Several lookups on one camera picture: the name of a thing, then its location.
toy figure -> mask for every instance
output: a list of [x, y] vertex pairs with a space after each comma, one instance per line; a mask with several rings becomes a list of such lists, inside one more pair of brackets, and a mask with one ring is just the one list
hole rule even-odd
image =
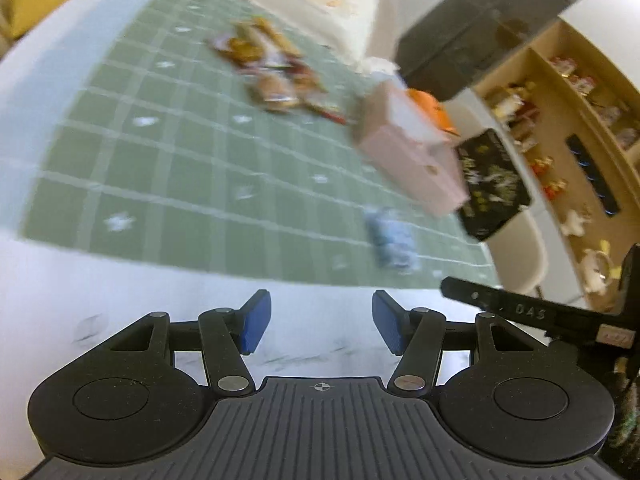
[[545, 158], [537, 158], [531, 165], [531, 170], [535, 176], [541, 176], [544, 174], [554, 163], [552, 156], [546, 156]]
[[527, 81], [523, 85], [511, 83], [498, 88], [487, 97], [491, 110], [498, 120], [504, 124], [511, 121], [526, 101], [531, 99], [535, 84]]
[[560, 231], [564, 236], [581, 238], [585, 233], [584, 224], [590, 224], [592, 221], [591, 210], [587, 206], [584, 207], [583, 213], [578, 213], [575, 209], [569, 209], [564, 223], [560, 225]]
[[567, 185], [568, 185], [568, 182], [564, 178], [561, 178], [560, 180], [556, 180], [555, 182], [548, 184], [548, 186], [545, 186], [546, 197], [549, 200], [555, 199], [560, 193], [562, 193], [566, 189]]

white grid line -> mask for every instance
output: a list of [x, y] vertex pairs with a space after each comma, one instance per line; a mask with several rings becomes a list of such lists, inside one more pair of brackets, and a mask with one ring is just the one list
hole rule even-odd
[[[109, 91], [100, 91], [99, 94], [100, 95], [104, 95], [106, 97], [115, 97], [115, 96], [117, 96], [117, 94], [115, 94], [114, 92], [109, 92]], [[223, 94], [211, 93], [211, 95], [226, 98], [226, 96], [224, 96]], [[147, 103], [145, 101], [139, 101], [137, 99], [133, 99], [133, 98], [130, 98], [130, 97], [127, 97], [127, 96], [122, 96], [121, 100], [126, 101], [126, 102], [130, 102], [132, 104], [140, 105], [140, 106], [143, 106], [143, 107], [146, 107], [146, 108], [149, 108], [149, 109], [154, 109], [154, 110], [156, 110], [156, 111], [158, 111], [160, 113], [181, 116], [181, 117], [187, 118], [187, 119], [189, 119], [191, 121], [194, 121], [194, 122], [196, 122], [198, 124], [202, 124], [203, 126], [208, 126], [208, 127], [212, 127], [213, 126], [213, 127], [217, 128], [219, 130], [223, 130], [225, 133], [231, 133], [231, 134], [234, 134], [234, 135], [239, 136], [239, 137], [244, 137], [245, 139], [255, 139], [255, 136], [251, 136], [249, 134], [246, 134], [244, 132], [241, 132], [239, 130], [231, 128], [231, 127], [229, 127], [229, 126], [227, 126], [225, 124], [220, 124], [220, 123], [217, 123], [215, 121], [206, 120], [206, 119], [200, 117], [199, 115], [193, 114], [191, 112], [184, 112], [184, 111], [180, 111], [180, 110], [174, 110], [172, 108], [167, 108], [167, 107], [164, 107], [162, 105], [149, 104], [149, 103]], [[233, 103], [233, 104], [238, 104], [239, 103], [239, 102], [236, 102], [234, 100], [228, 100], [228, 101], [230, 103]], [[242, 106], [247, 108], [247, 109], [253, 109], [251, 106], [249, 106], [247, 104], [242, 104]], [[285, 123], [283, 126], [284, 127], [288, 127], [288, 126], [297, 126], [297, 125], [296, 124], [292, 124], [292, 123]], [[384, 191], [386, 193], [389, 193], [389, 194], [395, 195], [397, 197], [401, 197], [401, 198], [407, 199], [409, 201], [409, 203], [412, 204], [412, 205], [415, 205], [415, 204], [418, 203], [416, 200], [412, 199], [411, 197], [407, 197], [404, 194], [395, 192], [392, 189], [389, 189], [388, 187], [385, 187], [382, 184], [379, 184], [377, 182], [372, 182], [370, 180], [367, 180], [363, 176], [361, 176], [359, 174], [356, 174], [356, 173], [351, 173], [350, 171], [347, 171], [344, 168], [340, 168], [338, 166], [327, 164], [327, 163], [322, 162], [320, 160], [315, 160], [314, 158], [311, 158], [309, 156], [303, 155], [302, 153], [296, 152], [294, 150], [290, 150], [289, 148], [284, 148], [283, 146], [280, 146], [279, 144], [274, 144], [274, 143], [271, 143], [271, 142], [264, 141], [264, 145], [267, 148], [270, 148], [270, 149], [275, 150], [277, 152], [282, 152], [282, 153], [285, 153], [287, 155], [293, 156], [293, 157], [295, 157], [295, 158], [297, 158], [297, 159], [299, 159], [302, 162], [305, 162], [307, 164], [309, 164], [309, 163], [316, 164], [317, 166], [321, 166], [321, 167], [326, 168], [328, 170], [337, 171], [338, 173], [342, 173], [344, 175], [350, 176], [351, 178], [354, 178], [356, 180], [364, 182], [365, 184], [369, 184], [370, 186], [377, 187], [377, 188], [381, 189], [382, 191]]]
[[[287, 129], [287, 135], [289, 136], [289, 139], [292, 140], [293, 145], [300, 147], [302, 139], [299, 136], [295, 135], [291, 129]], [[299, 182], [308, 182], [310, 175], [306, 164], [305, 166], [302, 166], [302, 164], [297, 163], [296, 167], [298, 168]], [[311, 200], [308, 194], [305, 195], [304, 200], [306, 228], [312, 232], [319, 231], [320, 225], [318, 223], [318, 207], [316, 202]], [[314, 243], [313, 240], [309, 241], [309, 245], [311, 246], [311, 264], [314, 267], [314, 272], [322, 283], [327, 283], [329, 281], [329, 276], [327, 275], [327, 259], [324, 254], [324, 247]]]
[[[256, 121], [252, 120], [252, 125], [254, 127], [254, 133], [256, 132]], [[270, 126], [269, 123], [264, 123], [263, 132], [265, 135], [259, 136], [266, 143], [270, 143], [268, 139], [270, 136]], [[254, 142], [254, 149], [257, 152], [258, 159], [260, 160], [260, 166], [264, 171], [265, 175], [273, 174], [273, 161], [271, 160], [271, 150], [263, 150], [261, 149], [261, 144]], [[278, 213], [276, 211], [276, 193], [275, 186], [270, 180], [266, 179], [268, 183], [270, 198], [267, 200], [265, 196], [260, 197], [260, 206], [264, 209], [268, 218], [271, 218], [274, 222], [278, 222]], [[264, 239], [265, 245], [265, 254], [267, 259], [267, 265], [269, 269], [267, 269], [267, 275], [270, 278], [280, 278], [284, 277], [284, 270], [282, 268], [282, 255], [280, 254], [280, 245], [278, 243], [278, 239], [274, 237], [268, 236], [265, 234]], [[274, 270], [277, 273], [277, 276], [272, 276], [271, 272]]]
[[[235, 104], [237, 106], [241, 106], [243, 108], [246, 109], [254, 109], [251, 105], [248, 105], [247, 103], [243, 103], [242, 101], [237, 101], [231, 97], [229, 97], [226, 94], [220, 93], [220, 92], [212, 92], [210, 90], [207, 90], [203, 85], [199, 84], [199, 83], [192, 83], [192, 82], [187, 82], [187, 81], [183, 81], [183, 80], [179, 80], [179, 79], [175, 79], [172, 78], [170, 76], [167, 75], [161, 75], [159, 76], [156, 72], [150, 72], [149, 70], [143, 70], [143, 69], [138, 69], [135, 70], [134, 72], [139, 72], [139, 73], [143, 73], [144, 75], [148, 75], [151, 78], [157, 78], [159, 80], [163, 80], [165, 82], [171, 82], [171, 83], [175, 83], [178, 85], [183, 85], [183, 86], [188, 86], [190, 88], [193, 88], [195, 90], [197, 90], [198, 92], [201, 92], [204, 95], [210, 96], [210, 97], [215, 97], [218, 99], [222, 99], [222, 100], [226, 100], [228, 101], [230, 104]], [[136, 99], [135, 97], [132, 96], [123, 96], [122, 94], [119, 94], [117, 92], [111, 92], [110, 90], [105, 90], [103, 88], [99, 88], [99, 87], [95, 87], [95, 86], [86, 86], [84, 88], [82, 88], [81, 90], [85, 90], [91, 94], [94, 95], [101, 95], [103, 97], [109, 97], [112, 99], [118, 99], [118, 100], [125, 100], [130, 102], [133, 105], [137, 105], [137, 106], [141, 106], [143, 108], [149, 108], [150, 110], [155, 110], [157, 112], [161, 112], [164, 114], [173, 114], [173, 115], [177, 115], [180, 117], [183, 116], [192, 116], [195, 118], [198, 118], [200, 121], [205, 121], [207, 124], [216, 124], [213, 121], [209, 121], [206, 120], [204, 118], [201, 118], [198, 114], [193, 114], [192, 112], [186, 112], [184, 110], [177, 110], [175, 108], [170, 108], [170, 107], [166, 107], [163, 105], [160, 105], [158, 103], [151, 103], [148, 101], [143, 101], [140, 99]], [[352, 150], [353, 148], [348, 145], [348, 144], [343, 144], [342, 142], [339, 142], [338, 140], [335, 139], [331, 139], [330, 137], [323, 137], [319, 134], [316, 134], [315, 132], [312, 132], [310, 130], [307, 130], [305, 128], [302, 128], [301, 126], [299, 126], [296, 123], [292, 123], [292, 122], [287, 122], [285, 119], [279, 117], [279, 116], [272, 116], [272, 118], [282, 124], [284, 127], [287, 128], [293, 128], [295, 130], [297, 130], [298, 132], [302, 133], [303, 135], [309, 136], [309, 137], [314, 137], [315, 139], [319, 139], [322, 140], [324, 142], [328, 142], [338, 148], [341, 148], [343, 150]]]
[[[164, 12], [162, 12], [161, 10], [158, 9], [154, 9], [153, 7], [146, 7], [145, 9], [143, 9], [143, 12], [151, 12], [153, 14], [158, 14], [159, 16], [164, 16]], [[212, 16], [210, 14], [204, 14], [203, 12], [196, 12], [196, 10], [194, 9], [190, 9], [189, 7], [185, 7], [184, 9], [182, 9], [182, 12], [186, 12], [188, 14], [192, 14], [193, 16], [197, 16], [199, 19], [197, 21], [197, 23], [202, 22], [203, 18], [207, 19], [207, 20], [211, 20]], [[247, 9], [247, 14], [251, 15], [254, 14], [254, 12], [251, 12], [251, 9]], [[139, 23], [141, 23], [142, 25], [145, 25], [147, 27], [153, 27], [153, 24], [149, 24], [146, 21], [144, 21], [144, 19], [140, 19], [140, 17], [138, 17]], [[191, 28], [197, 28], [198, 30], [204, 30], [206, 32], [211, 32], [211, 28], [210, 27], [203, 27], [202, 25], [197, 25], [196, 23], [189, 23], [189, 26]], [[179, 37], [178, 34], [174, 34], [170, 31], [170, 34], [172, 36], [177, 36]]]
[[[170, 25], [173, 23], [175, 16], [177, 16], [178, 10], [180, 9], [180, 4], [185, 0], [177, 0], [175, 3], [174, 10], [166, 17], [165, 23]], [[160, 44], [162, 40], [167, 35], [167, 31], [164, 28], [159, 28], [158, 32], [154, 36], [151, 45]], [[154, 59], [154, 54], [149, 52], [145, 57], [140, 61], [142, 66], [149, 66]], [[127, 85], [126, 95], [135, 95], [140, 86], [142, 85], [142, 81], [144, 79], [143, 75], [134, 74], [129, 84]], [[116, 110], [114, 112], [114, 117], [111, 120], [110, 129], [116, 132], [122, 129], [122, 125], [129, 114], [131, 109], [131, 104], [120, 100], [118, 105], [116, 106]], [[95, 161], [94, 170], [91, 174], [91, 180], [94, 182], [104, 182], [107, 178], [109, 165], [111, 162], [111, 157], [115, 151], [117, 139], [103, 137], [102, 142], [100, 144], [100, 151], [98, 152], [98, 157]], [[78, 227], [78, 236], [76, 238], [75, 247], [82, 250], [89, 250], [89, 245], [91, 243], [91, 235], [94, 229], [95, 224], [95, 216], [98, 210], [98, 202], [100, 200], [100, 193], [97, 192], [96, 189], [92, 189], [87, 194], [86, 199], [84, 200], [84, 205], [82, 206], [82, 214], [80, 217], [80, 223]]]
[[[328, 123], [327, 121], [323, 121], [323, 122], [320, 124], [320, 129], [322, 130], [323, 128], [326, 128], [328, 125], [329, 125], [329, 123]], [[330, 150], [332, 150], [332, 153], [333, 153], [333, 156], [334, 156], [334, 160], [338, 160], [337, 155], [336, 155], [336, 153], [335, 153], [335, 149], [334, 149], [334, 147], [333, 147], [333, 146], [331, 146], [331, 145], [329, 145], [329, 147], [328, 147], [328, 148], [329, 148]], [[347, 185], [346, 185], [346, 183], [345, 183], [344, 175], [343, 175], [343, 174], [340, 174], [340, 177], [339, 177], [339, 178], [340, 178], [340, 180], [341, 180], [341, 182], [342, 182], [342, 186], [341, 186], [341, 187], [342, 187], [342, 190], [344, 190], [344, 193], [345, 193], [345, 195], [346, 195], [346, 197], [347, 197], [347, 199], [348, 199], [348, 202], [351, 202], [351, 197], [350, 197], [350, 195], [349, 195], [349, 189], [348, 189], [348, 187], [347, 187]], [[355, 219], [355, 218], [351, 218], [351, 219], [350, 219], [350, 218], [349, 218], [349, 216], [347, 215], [347, 210], [346, 210], [345, 208], [340, 208], [340, 212], [342, 213], [342, 220], [345, 222], [347, 230], [348, 230], [348, 231], [350, 231], [350, 232], [351, 232], [351, 234], [353, 235], [353, 234], [354, 234], [354, 230], [355, 230], [355, 226], [356, 226], [357, 219]], [[357, 254], [355, 254], [355, 253], [353, 252], [353, 249], [352, 249], [351, 247], [350, 247], [350, 249], [351, 249], [351, 257], [353, 258], [353, 261], [355, 261], [355, 262], [356, 262], [356, 269], [355, 269], [355, 272], [356, 272], [356, 276], [357, 276], [358, 284], [359, 284], [359, 285], [365, 285], [365, 284], [366, 284], [366, 282], [367, 282], [367, 269], [366, 269], [366, 264], [364, 263], [364, 260], [362, 260], [361, 258], [358, 258], [358, 257], [357, 257]]]
[[[167, 57], [173, 57], [175, 59], [180, 59], [182, 61], [193, 61], [194, 63], [201, 63], [201, 61], [197, 60], [197, 59], [191, 59], [189, 57], [183, 56], [182, 54], [176, 54], [175, 52], [169, 52], [168, 50], [163, 50], [161, 48], [150, 48], [148, 46], [148, 44], [146, 43], [140, 43], [139, 41], [135, 41], [135, 40], [130, 40], [129, 38], [127, 38], [126, 36], [120, 38], [117, 43], [122, 43], [125, 45], [129, 45], [129, 46], [135, 46], [141, 50], [146, 50], [148, 52], [152, 52], [153, 54], [162, 54], [163, 56], [167, 56]], [[128, 68], [135, 68], [135, 65], [129, 65], [126, 63], [122, 63], [121, 61], [112, 61], [112, 60], [108, 60], [109, 62], [116, 62], [118, 64], [122, 64], [124, 66], [127, 66]]]
[[[191, 46], [189, 50], [190, 56], [196, 53], [196, 48]], [[193, 70], [195, 65], [193, 63], [184, 64], [180, 67], [178, 76], [180, 80], [188, 80], [193, 76]], [[170, 107], [176, 110], [180, 110], [184, 107], [184, 103], [187, 99], [188, 88], [184, 85], [178, 85], [174, 94], [171, 96], [169, 102]], [[159, 153], [158, 160], [156, 160], [156, 167], [154, 169], [154, 177], [151, 185], [153, 194], [159, 196], [165, 196], [167, 187], [169, 184], [169, 176], [171, 173], [171, 165], [174, 160], [175, 153], [175, 136], [178, 133], [180, 127], [180, 118], [174, 115], [170, 115], [162, 131], [162, 144], [169, 146], [170, 149], [166, 150], [168, 153], [168, 160], [163, 161], [162, 151]], [[143, 255], [146, 261], [157, 262], [160, 260], [160, 251], [162, 249], [162, 224], [164, 223], [164, 208], [151, 208], [150, 213], [146, 218], [145, 229], [145, 246]]]
[[[366, 247], [366, 248], [372, 247], [372, 244], [370, 242], [365, 242], [362, 240], [353, 240], [352, 238], [337, 237], [337, 236], [331, 236], [331, 235], [324, 235], [324, 234], [313, 232], [313, 231], [305, 231], [305, 230], [296, 229], [293, 227], [282, 226], [268, 220], [255, 219], [251, 217], [238, 215], [235, 213], [230, 213], [228, 211], [222, 211], [220, 209], [217, 209], [211, 206], [201, 206], [201, 205], [192, 204], [189, 202], [183, 202], [175, 198], [161, 197], [161, 196], [152, 195], [150, 193], [142, 193], [142, 192], [133, 191], [130, 189], [122, 189], [115, 186], [108, 186], [107, 184], [101, 184], [99, 182], [91, 182], [89, 180], [83, 180], [82, 178], [78, 178], [78, 177], [74, 177], [74, 176], [70, 176], [62, 173], [57, 173], [55, 171], [39, 170], [37, 165], [35, 164], [24, 164], [19, 161], [11, 161], [10, 163], [12, 164], [12, 166], [16, 168], [33, 170], [34, 174], [36, 174], [40, 178], [46, 178], [47, 180], [50, 180], [52, 182], [58, 182], [59, 184], [67, 184], [68, 186], [77, 187], [79, 189], [86, 189], [86, 190], [93, 189], [93, 190], [97, 190], [100, 193], [105, 193], [105, 194], [117, 196], [120, 198], [128, 198], [130, 200], [139, 200], [140, 202], [146, 202], [150, 204], [158, 204], [162, 206], [175, 207], [177, 209], [182, 209], [184, 211], [191, 211], [191, 212], [196, 212], [200, 214], [210, 215], [215, 218], [219, 218], [227, 221], [235, 221], [235, 222], [244, 223], [244, 224], [261, 226], [264, 229], [304, 236], [314, 240], [344, 242], [354, 246]], [[449, 260], [447, 258], [439, 258], [437, 256], [431, 256], [429, 254], [420, 254], [418, 257], [425, 260], [434, 260], [438, 262], [450, 262], [450, 263], [464, 265], [468, 267], [492, 267], [492, 264], [473, 264], [470, 262], [465, 262], [463, 260]]]
[[[113, 136], [114, 138], [119, 138], [122, 140], [128, 140], [129, 142], [133, 142], [135, 144], [140, 144], [142, 146], [149, 146], [149, 147], [153, 147], [153, 148], [157, 148], [159, 150], [172, 150], [174, 153], [177, 153], [178, 155], [182, 155], [184, 157], [190, 158], [192, 160], [197, 160], [199, 162], [208, 162], [209, 164], [213, 164], [216, 166], [221, 166], [222, 168], [224, 168], [225, 170], [231, 170], [231, 171], [235, 171], [236, 173], [242, 173], [246, 176], [260, 176], [265, 180], [270, 180], [273, 183], [277, 184], [278, 186], [281, 186], [283, 188], [292, 190], [292, 191], [297, 191], [303, 194], [306, 194], [308, 196], [312, 196], [314, 198], [319, 198], [322, 200], [327, 200], [329, 202], [334, 202], [340, 205], [345, 205], [345, 206], [350, 206], [353, 208], [356, 208], [360, 211], [364, 211], [367, 209], [366, 205], [362, 205], [359, 204], [357, 202], [350, 202], [348, 200], [343, 200], [340, 198], [336, 198], [330, 195], [325, 195], [322, 193], [318, 193], [316, 191], [313, 191], [311, 189], [307, 189], [305, 187], [300, 187], [300, 186], [296, 186], [295, 184], [291, 184], [290, 182], [286, 182], [284, 180], [280, 180], [279, 178], [273, 176], [272, 174], [265, 174], [265, 173], [261, 173], [258, 171], [252, 171], [249, 170], [247, 168], [244, 168], [242, 166], [238, 166], [236, 164], [233, 164], [231, 162], [227, 162], [226, 160], [223, 160], [222, 158], [217, 158], [215, 156], [209, 156], [209, 155], [201, 155], [197, 152], [192, 152], [191, 150], [187, 150], [185, 148], [172, 148], [169, 145], [163, 144], [162, 142], [159, 142], [157, 140], [151, 140], [151, 139], [146, 139], [144, 137], [137, 137], [137, 136], [132, 136], [129, 134], [118, 134], [117, 132], [114, 132], [113, 130], [109, 130], [108, 128], [102, 128], [100, 126], [93, 126], [92, 124], [85, 124], [79, 121], [74, 121], [74, 120], [65, 120], [63, 121], [63, 124], [66, 126], [71, 126], [73, 128], [79, 129], [79, 130], [85, 130], [88, 131], [89, 133], [94, 133], [94, 134], [99, 134], [99, 135], [106, 135], [106, 136]], [[377, 187], [374, 183], [370, 183], [369, 181], [367, 181], [366, 179], [364, 179], [364, 181], [360, 181], [360, 184], [363, 186], [375, 186]], [[443, 233], [441, 231], [437, 231], [435, 229], [429, 228], [429, 227], [425, 227], [423, 225], [420, 224], [415, 224], [413, 222], [409, 222], [408, 220], [404, 222], [407, 225], [410, 225], [411, 227], [414, 227], [416, 229], [419, 229], [421, 231], [426, 231], [426, 232], [430, 232], [436, 235], [439, 235], [441, 237], [445, 237], [445, 238], [450, 238], [452, 240], [456, 240], [459, 242], [463, 242], [469, 246], [476, 246], [477, 243], [472, 243], [469, 242], [468, 240], [465, 240], [464, 238], [460, 238], [448, 233]]]
[[[229, 103], [226, 101], [223, 101], [222, 99], [220, 99], [218, 101], [218, 115], [219, 117], [225, 121], [228, 122], [228, 117], [229, 117]], [[217, 136], [214, 138], [214, 150], [216, 149], [215, 146], [215, 142], [216, 142]], [[220, 139], [222, 140], [222, 146], [220, 147], [220, 151], [222, 152], [222, 156], [224, 157], [225, 161], [227, 160], [228, 156], [226, 154], [226, 135], [220, 135]], [[216, 160], [213, 156], [209, 157], [209, 160]], [[215, 193], [216, 190], [216, 184], [218, 184], [220, 186], [219, 192], [221, 193], [224, 203], [225, 203], [225, 207], [227, 204], [227, 199], [228, 199], [228, 190], [226, 188], [226, 170], [227, 167], [225, 165], [219, 164], [219, 166], [222, 166], [223, 171], [221, 171], [222, 174], [222, 178], [220, 183], [216, 183], [213, 182], [212, 184], [212, 188], [211, 188], [211, 193], [212, 193], [212, 197], [211, 197], [211, 203], [215, 203], [215, 197], [213, 196], [213, 194]], [[222, 257], [222, 272], [226, 272], [226, 224], [225, 222], [219, 222], [220, 224], [220, 232], [219, 232], [219, 236], [220, 236], [220, 255]], [[216, 248], [212, 247], [211, 248], [211, 256], [210, 256], [210, 263], [209, 263], [209, 269], [210, 270], [215, 270], [215, 256], [216, 256]]]

wooden shelf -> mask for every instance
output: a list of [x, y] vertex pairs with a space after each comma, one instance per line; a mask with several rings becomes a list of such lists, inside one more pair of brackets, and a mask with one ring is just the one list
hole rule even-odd
[[[586, 38], [561, 20], [507, 58], [474, 89], [485, 98], [494, 89], [510, 83], [527, 80], [535, 83], [531, 101], [541, 113], [532, 134], [539, 144], [523, 158], [527, 164], [546, 155], [554, 158], [553, 166], [540, 177], [541, 186], [560, 178], [568, 182], [567, 190], [553, 201], [544, 199], [558, 223], [566, 219], [571, 209], [581, 210], [587, 206], [593, 213], [583, 237], [562, 237], [569, 263], [579, 276], [576, 262], [581, 261], [586, 249], [597, 249], [601, 240], [609, 241], [611, 259], [618, 266], [629, 247], [640, 239], [640, 142], [626, 152], [622, 150], [612, 129], [594, 107], [548, 61], [554, 56], [574, 58], [580, 75], [592, 75], [596, 79], [598, 86], [592, 95], [597, 102], [611, 106], [623, 100], [630, 108], [630, 116], [640, 118], [638, 89]], [[591, 181], [569, 149], [566, 142], [572, 136], [578, 137], [615, 198], [619, 209], [615, 215], [605, 211]], [[616, 294], [616, 287], [611, 286], [604, 296], [586, 294], [584, 297], [591, 309], [606, 312], [614, 304]]]
[[[518, 56], [516, 59], [513, 59], [513, 60], [518, 67], [533, 70], [534, 69], [533, 63], [529, 64], [524, 59], [530, 55], [532, 54], [527, 50], [525, 50], [521, 56]], [[536, 79], [536, 82], [540, 82], [542, 86], [544, 86], [545, 84], [548, 85], [546, 78], [544, 78], [544, 80], [542, 81], [539, 77], [536, 77], [535, 79]], [[483, 89], [484, 90], [490, 89], [490, 86], [485, 88], [482, 88], [482, 87], [474, 88], [474, 93], [476, 94], [476, 97], [478, 97], [479, 99], [482, 99], [482, 96], [479, 94], [479, 92], [482, 91]], [[529, 195], [531, 196], [531, 199], [532, 199], [531, 208], [532, 208], [533, 215], [535, 216], [536, 219], [540, 217], [545, 219], [545, 227], [544, 227], [545, 237], [549, 236], [549, 229], [554, 231], [554, 234], [552, 235], [552, 239], [559, 241], [559, 244], [562, 247], [561, 252], [563, 252], [567, 256], [568, 265], [573, 267], [575, 283], [577, 285], [577, 288], [575, 289], [575, 291], [572, 290], [571, 292], [569, 292], [568, 296], [571, 298], [574, 298], [576, 294], [578, 294], [578, 292], [582, 297], [587, 296], [587, 293], [584, 291], [584, 285], [580, 279], [580, 273], [577, 271], [578, 254], [574, 251], [574, 247], [572, 247], [571, 242], [565, 236], [562, 235], [560, 230], [561, 213], [556, 210], [557, 208], [554, 205], [554, 203], [549, 201], [549, 199], [546, 197], [543, 190], [542, 182], [533, 173], [530, 166], [530, 164], [535, 158], [539, 158], [540, 156], [543, 156], [543, 152], [540, 150], [540, 148], [536, 147], [536, 148], [533, 148], [527, 154], [520, 153], [518, 151], [517, 146], [514, 143], [514, 139], [511, 136], [509, 130], [502, 125], [502, 123], [495, 116], [493, 111], [486, 105], [486, 103], [484, 103], [483, 106], [484, 106], [483, 112], [487, 114], [487, 116], [490, 118], [490, 122], [485, 122], [484, 125], [487, 127], [493, 128], [497, 132], [502, 142], [504, 143], [505, 148], [507, 149], [507, 152], [509, 153], [509, 156], [511, 157], [514, 163], [514, 166], [516, 167], [516, 170], [520, 173], [520, 176], [522, 177], [525, 185], [527, 186], [527, 190], [529, 191]], [[562, 265], [560, 265], [560, 267], [561, 267], [560, 273], [562, 274], [562, 276], [566, 278], [569, 282], [573, 283], [574, 280], [567, 276], [566, 268], [562, 267]], [[562, 301], [560, 298], [555, 298], [555, 297], [549, 297], [547, 299], [549, 299], [550, 301]], [[600, 308], [599, 304], [592, 306], [590, 302], [586, 300], [585, 300], [585, 303], [591, 308], [596, 308], [597, 310], [604, 310], [604, 308]]]
[[555, 81], [558, 90], [572, 104], [575, 104], [578, 113], [583, 118], [587, 126], [593, 131], [596, 138], [600, 141], [606, 153], [615, 162], [616, 167], [620, 171], [620, 177], [626, 183], [628, 192], [634, 197], [636, 206], [640, 210], [640, 176], [634, 167], [638, 161], [635, 158], [636, 152], [640, 154], [640, 142], [636, 142], [628, 151], [623, 150], [613, 132], [602, 121], [587, 99], [578, 92], [567, 79], [562, 77], [555, 67], [542, 55], [532, 49], [532, 52], [539, 62], [540, 67], [546, 75]]

white table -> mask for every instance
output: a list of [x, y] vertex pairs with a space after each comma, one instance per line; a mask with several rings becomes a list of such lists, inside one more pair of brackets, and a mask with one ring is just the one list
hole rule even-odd
[[[92, 65], [147, 0], [71, 0], [0, 62], [0, 478], [19, 478], [42, 458], [26, 418], [33, 389], [88, 348], [148, 312], [196, 319], [240, 307], [258, 288], [273, 299], [271, 324], [246, 359], [266, 375], [381, 376], [398, 358], [371, 319], [373, 288], [292, 285], [190, 272], [81, 254], [20, 239], [31, 183]], [[476, 310], [436, 290], [390, 290], [405, 308], [428, 306], [472, 321]], [[193, 356], [180, 366], [202, 380]], [[450, 352], [440, 380], [466, 367]]]

yellow cushion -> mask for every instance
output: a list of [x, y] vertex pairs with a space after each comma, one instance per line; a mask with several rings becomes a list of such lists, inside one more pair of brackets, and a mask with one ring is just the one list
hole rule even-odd
[[8, 0], [9, 35], [17, 40], [67, 0]]

